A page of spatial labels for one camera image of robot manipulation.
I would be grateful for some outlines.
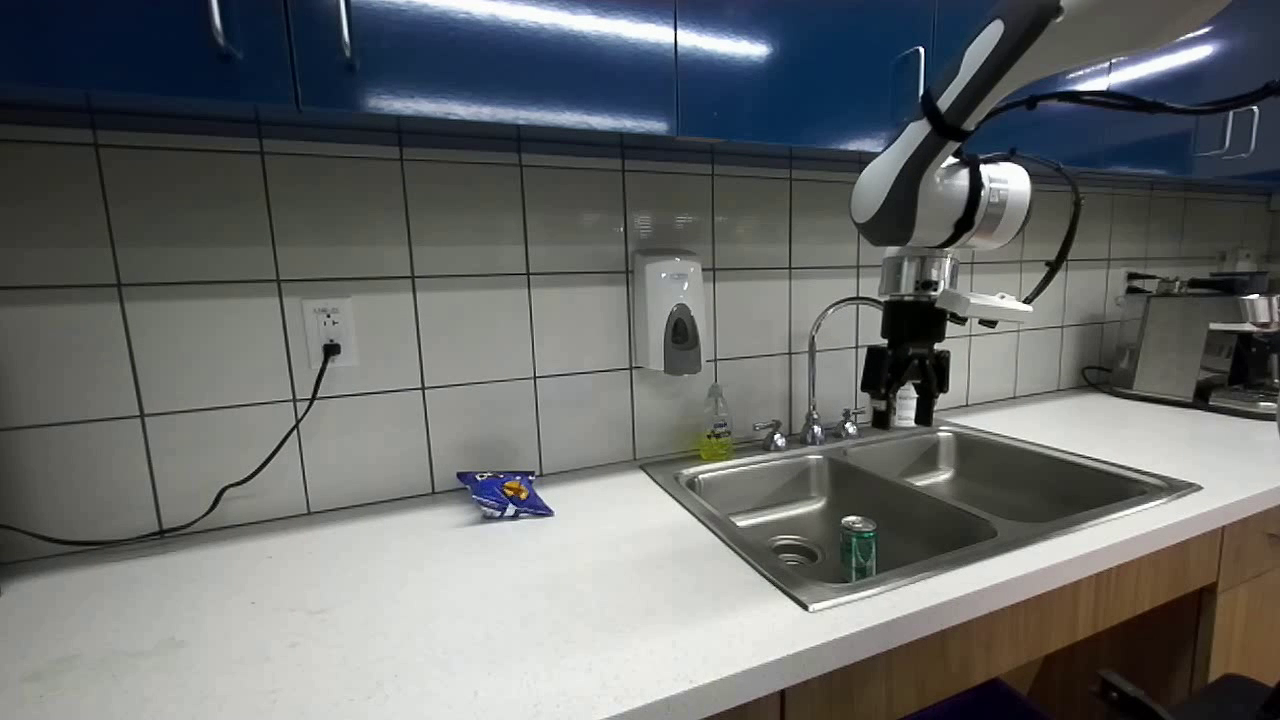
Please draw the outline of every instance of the robotic arm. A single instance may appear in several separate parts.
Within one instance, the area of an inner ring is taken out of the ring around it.
[[[1121,52],[1169,44],[1230,0],[1002,0],[969,44],[951,86],[920,101],[913,119],[858,182],[854,220],[885,256],[879,293],[888,346],[870,347],[874,423],[888,430],[894,397],[915,386],[915,423],[949,391],[949,315],[1016,319],[1014,298],[969,298],[951,284],[949,247],[1005,247],[1028,220],[1032,177],[1021,166],[974,166],[951,151],[1016,90]]]

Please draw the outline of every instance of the white countertop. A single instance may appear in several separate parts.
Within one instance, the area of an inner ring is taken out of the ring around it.
[[[1262,419],[1054,397],[959,423],[1206,493],[806,612],[640,469],[213,534],[0,580],[0,715],[707,715],[1280,506]]]

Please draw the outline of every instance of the upper cabinet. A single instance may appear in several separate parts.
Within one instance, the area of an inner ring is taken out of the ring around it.
[[[293,23],[306,111],[672,133],[665,0],[293,0]]]
[[[284,0],[3,0],[0,101],[293,107]]]
[[[885,150],[926,86],[928,0],[678,5],[678,137]]]
[[[426,115],[879,151],[1002,0],[0,0],[0,101]],[[1049,76],[1208,101],[1280,76],[1276,0]],[[1280,182],[1280,101],[1234,115],[1009,111],[976,151],[1184,182]]]

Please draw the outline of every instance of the sink drain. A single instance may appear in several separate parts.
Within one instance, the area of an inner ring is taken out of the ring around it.
[[[779,536],[779,541],[773,541],[773,558],[776,558],[779,564],[787,564],[787,568],[808,568],[808,564],[817,564],[817,550],[806,546],[801,536]]]

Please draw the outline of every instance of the blue snack bag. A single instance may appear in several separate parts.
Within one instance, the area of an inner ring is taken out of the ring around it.
[[[516,522],[516,515],[553,515],[553,507],[536,498],[536,474],[457,474],[470,484],[480,515]]]

